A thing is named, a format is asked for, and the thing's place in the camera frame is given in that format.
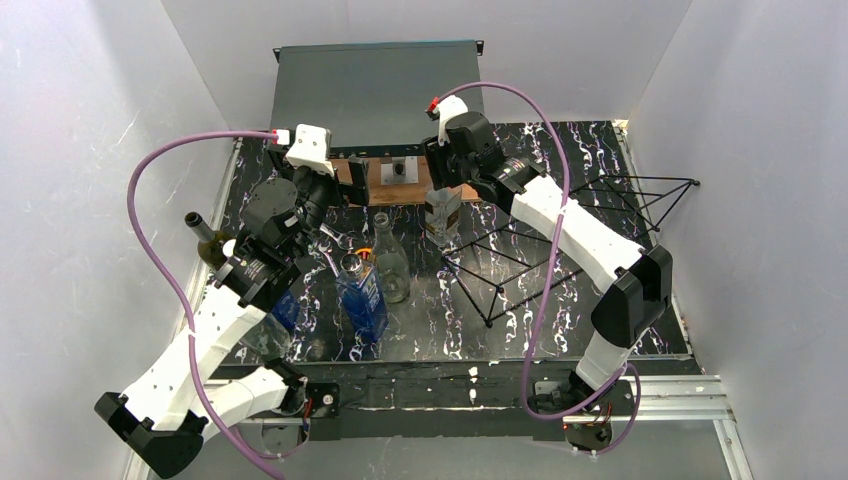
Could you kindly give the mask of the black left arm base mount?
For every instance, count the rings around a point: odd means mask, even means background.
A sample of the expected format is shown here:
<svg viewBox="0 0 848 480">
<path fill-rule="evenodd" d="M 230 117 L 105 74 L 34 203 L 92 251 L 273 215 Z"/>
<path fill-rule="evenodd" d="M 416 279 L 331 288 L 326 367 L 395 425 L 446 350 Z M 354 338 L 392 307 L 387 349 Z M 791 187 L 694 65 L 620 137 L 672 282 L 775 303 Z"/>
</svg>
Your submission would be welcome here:
<svg viewBox="0 0 848 480">
<path fill-rule="evenodd" d="M 314 382 L 292 388 L 285 410 L 301 418 L 335 418 L 339 414 L 341 389 L 337 383 Z"/>
</svg>

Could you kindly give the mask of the black wire wine rack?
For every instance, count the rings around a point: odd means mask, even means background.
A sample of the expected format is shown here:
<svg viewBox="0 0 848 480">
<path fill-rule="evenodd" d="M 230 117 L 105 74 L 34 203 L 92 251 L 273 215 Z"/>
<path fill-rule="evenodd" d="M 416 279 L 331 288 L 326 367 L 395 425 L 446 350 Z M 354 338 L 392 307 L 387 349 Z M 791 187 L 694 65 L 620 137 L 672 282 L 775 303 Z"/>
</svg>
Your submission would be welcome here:
<svg viewBox="0 0 848 480">
<path fill-rule="evenodd" d="M 584 209 L 589 216 L 595 211 L 612 212 L 633 224 L 634 230 L 624 233 L 623 238 L 637 245 L 637 258 L 656 249 L 650 236 L 660 231 L 660 222 L 651 220 L 647 209 L 671 198 L 666 204 L 666 210 L 671 211 L 691 188 L 701 185 L 692 178 L 651 176 L 651 181 L 671 182 L 673 187 L 661 193 L 643 192 L 638 189 L 643 179 L 601 175 L 571 191 L 581 198 L 597 194 L 611 198 L 607 203 L 594 199 Z M 532 233 L 527 223 L 511 219 L 475 240 L 445 251 L 442 262 L 485 325 L 492 327 L 496 319 L 542 296 L 541 289 L 530 291 L 523 283 L 544 280 L 542 270 L 549 265 L 550 245 L 549 239 Z"/>
</svg>

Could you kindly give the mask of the clear square bottle black cap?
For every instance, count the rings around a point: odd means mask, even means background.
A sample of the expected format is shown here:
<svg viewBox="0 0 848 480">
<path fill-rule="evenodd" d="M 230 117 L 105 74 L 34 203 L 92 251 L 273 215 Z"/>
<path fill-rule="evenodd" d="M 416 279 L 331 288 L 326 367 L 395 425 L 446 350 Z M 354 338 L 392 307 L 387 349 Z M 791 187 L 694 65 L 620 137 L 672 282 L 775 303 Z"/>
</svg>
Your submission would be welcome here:
<svg viewBox="0 0 848 480">
<path fill-rule="evenodd" d="M 460 187 L 431 188 L 425 195 L 425 233 L 439 247 L 448 245 L 457 235 L 462 190 Z"/>
</svg>

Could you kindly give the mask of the clear round glass bottle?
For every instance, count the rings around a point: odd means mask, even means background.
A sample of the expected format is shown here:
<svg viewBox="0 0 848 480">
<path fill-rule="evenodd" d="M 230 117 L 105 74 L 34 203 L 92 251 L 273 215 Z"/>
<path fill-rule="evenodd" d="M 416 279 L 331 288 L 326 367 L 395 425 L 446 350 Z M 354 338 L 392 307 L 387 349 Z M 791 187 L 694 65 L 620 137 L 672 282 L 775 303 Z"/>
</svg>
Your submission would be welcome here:
<svg viewBox="0 0 848 480">
<path fill-rule="evenodd" d="M 387 303 L 403 302 L 411 291 L 411 274 L 407 255 L 393 233 L 393 223 L 386 212 L 374 215 L 375 241 L 372 249 L 379 279 Z"/>
</svg>

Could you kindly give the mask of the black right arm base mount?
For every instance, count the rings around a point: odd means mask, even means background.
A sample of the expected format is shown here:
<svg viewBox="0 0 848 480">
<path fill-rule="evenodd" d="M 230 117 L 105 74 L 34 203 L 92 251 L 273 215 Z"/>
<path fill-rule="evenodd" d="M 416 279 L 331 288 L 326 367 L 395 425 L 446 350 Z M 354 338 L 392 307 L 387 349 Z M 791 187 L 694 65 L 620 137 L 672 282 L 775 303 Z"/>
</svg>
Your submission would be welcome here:
<svg viewBox="0 0 848 480">
<path fill-rule="evenodd" d="M 580 390 L 572 390 L 567 383 L 553 387 L 549 392 L 537 392 L 529 397 L 530 408 L 538 414 L 553 414 L 567 410 L 586 398 Z M 591 403 L 578 412 L 590 417 L 585 423 L 565 423 L 566 441 L 580 451 L 599 451 L 612 442 L 613 428 L 610 425 L 612 404 L 609 401 Z"/>
</svg>

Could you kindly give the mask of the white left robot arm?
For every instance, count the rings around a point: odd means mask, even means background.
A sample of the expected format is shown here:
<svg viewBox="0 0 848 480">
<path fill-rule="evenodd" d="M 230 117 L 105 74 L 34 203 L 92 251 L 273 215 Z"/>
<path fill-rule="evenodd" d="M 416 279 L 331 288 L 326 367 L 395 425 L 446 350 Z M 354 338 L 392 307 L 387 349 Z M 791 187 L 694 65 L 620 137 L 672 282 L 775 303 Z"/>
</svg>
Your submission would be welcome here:
<svg viewBox="0 0 848 480">
<path fill-rule="evenodd" d="M 225 357 L 270 314 L 298 278 L 295 257 L 331 206 L 345 203 L 329 149 L 295 142 L 284 156 L 292 179 L 276 178 L 253 193 L 242 237 L 212 229 L 195 212 L 185 217 L 215 285 L 157 361 L 122 392 L 107 392 L 96 413 L 163 479 L 185 470 L 217 434 L 265 411 L 308 421 L 338 412 L 334 383 L 311 384 L 281 357 L 213 391 L 205 382 Z"/>
</svg>

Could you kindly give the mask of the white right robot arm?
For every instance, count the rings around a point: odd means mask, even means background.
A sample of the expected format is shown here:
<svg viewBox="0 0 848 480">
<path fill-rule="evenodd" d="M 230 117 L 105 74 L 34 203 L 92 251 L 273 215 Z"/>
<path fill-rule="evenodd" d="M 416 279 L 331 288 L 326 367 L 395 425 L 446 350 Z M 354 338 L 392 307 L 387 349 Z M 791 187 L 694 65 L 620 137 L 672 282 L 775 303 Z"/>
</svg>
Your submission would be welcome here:
<svg viewBox="0 0 848 480">
<path fill-rule="evenodd" d="M 671 305 L 671 254 L 644 249 L 616 233 L 564 190 L 538 163 L 507 156 L 488 119 L 446 106 L 429 116 L 438 134 L 423 141 L 433 183 L 468 185 L 478 196 L 535 229 L 587 273 L 602 297 L 591 314 L 593 336 L 569 378 L 573 392 L 591 399 L 609 389 L 652 324 Z"/>
</svg>

